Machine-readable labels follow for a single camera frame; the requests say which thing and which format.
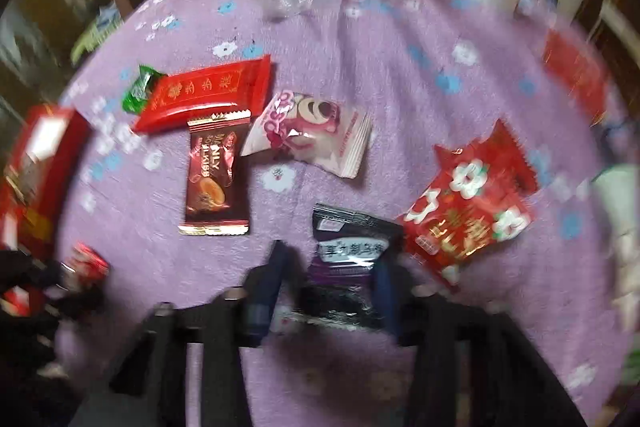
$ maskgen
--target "green object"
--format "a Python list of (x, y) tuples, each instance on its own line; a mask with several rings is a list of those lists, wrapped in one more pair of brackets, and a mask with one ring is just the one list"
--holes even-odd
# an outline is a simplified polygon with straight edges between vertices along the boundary
[(145, 108), (154, 87), (156, 87), (158, 79), (163, 76), (166, 75), (149, 66), (140, 66), (140, 74), (133, 81), (131, 87), (127, 89), (122, 99), (122, 108), (126, 112), (140, 114)]

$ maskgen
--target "red package with white flowers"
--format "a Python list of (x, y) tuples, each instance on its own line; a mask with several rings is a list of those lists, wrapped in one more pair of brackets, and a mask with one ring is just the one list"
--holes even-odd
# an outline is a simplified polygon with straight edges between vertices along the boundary
[(441, 171), (401, 220), (406, 250), (456, 289), (460, 264), (530, 225), (517, 190), (532, 193), (537, 184), (501, 121), (485, 142), (475, 139), (454, 152), (436, 146), (436, 154)]
[(367, 112), (308, 94), (277, 93), (249, 131), (242, 156), (286, 150), (341, 178), (354, 178), (369, 140)]

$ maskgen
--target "purple blanket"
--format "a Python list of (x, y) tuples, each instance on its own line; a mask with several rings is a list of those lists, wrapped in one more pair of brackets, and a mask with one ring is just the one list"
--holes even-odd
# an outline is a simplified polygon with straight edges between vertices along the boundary
[[(590, 193), (600, 160), (588, 120), (543, 70), (544, 43), (541, 25), (468, 0), (366, 0), (281, 22), (265, 22), (251, 0), (143, 4), (63, 97), (96, 132), (70, 188), (58, 251), (62, 257), (84, 241), (113, 265), (105, 313), (58, 336), (72, 378), (84, 386), (99, 375), (156, 302), (187, 307), (236, 285), (272, 239), (310, 259), (316, 201), (398, 216), (436, 174), (434, 144), (486, 137), (503, 116), (542, 186), (527, 200), (536, 220), (465, 268), (462, 300), (507, 307), (593, 419), (618, 382), (630, 336), (609, 303), (607, 232)], [(120, 108), (124, 90), (139, 63), (178, 73), (263, 53), (276, 63), (274, 89), (371, 111), (360, 175), (343, 180), (253, 157), (250, 235), (179, 235), (188, 132), (133, 135), (134, 117)], [(312, 328), (272, 336), (242, 353), (254, 422), (397, 425), (412, 354), (382, 333)]]

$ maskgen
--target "floral tablecloth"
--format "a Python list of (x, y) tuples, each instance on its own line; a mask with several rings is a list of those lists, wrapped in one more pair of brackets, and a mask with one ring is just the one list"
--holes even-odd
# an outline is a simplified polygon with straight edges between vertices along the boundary
[[(95, 127), (60, 224), (113, 265), (106, 311), (65, 325), (58, 350), (80, 386), (104, 368), (158, 301), (188, 307), (237, 284), (272, 239), (310, 259), (316, 201), (393, 218), (437, 171), (434, 143), (486, 137), (503, 116), (536, 168), (536, 220), (462, 273), (462, 299), (507, 307), (593, 419), (615, 387), (630, 336), (611, 308), (606, 228), (589, 180), (601, 164), (588, 122), (540, 63), (544, 28), (469, 0), (336, 1), (279, 22), (251, 0), (149, 0), (95, 53), (65, 92)], [(374, 131), (360, 175), (251, 158), (251, 233), (186, 237), (188, 131), (134, 135), (120, 107), (138, 64), (178, 73), (270, 53), (274, 88), (368, 108)], [(383, 333), (274, 335), (242, 352), (257, 426), (366, 426), (398, 421), (411, 349)]]

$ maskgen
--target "round table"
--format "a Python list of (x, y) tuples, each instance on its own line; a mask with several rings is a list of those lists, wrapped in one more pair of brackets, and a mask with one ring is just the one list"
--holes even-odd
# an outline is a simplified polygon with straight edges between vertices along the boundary
[[(502, 116), (542, 188), (535, 221), (463, 270), (463, 301), (507, 307), (587, 420), (620, 377), (630, 345), (610, 305), (606, 232), (589, 180), (600, 171), (587, 119), (543, 70), (545, 29), (468, 0), (328, 2), (279, 22), (251, 0), (149, 0), (94, 54), (62, 98), (95, 134), (72, 182), (58, 251), (76, 241), (113, 266), (108, 305), (89, 327), (65, 325), (63, 363), (79, 386), (96, 378), (159, 301), (203, 303), (263, 261), (273, 239), (314, 251), (316, 201), (394, 218), (438, 168), (433, 145), (486, 137)], [(360, 174), (338, 178), (299, 162), (250, 158), (251, 230), (188, 237), (186, 128), (140, 137), (121, 109), (139, 64), (179, 73), (271, 54), (274, 89), (370, 110)], [(305, 330), (242, 352), (257, 426), (392, 425), (406, 396), (411, 349), (383, 333)]]

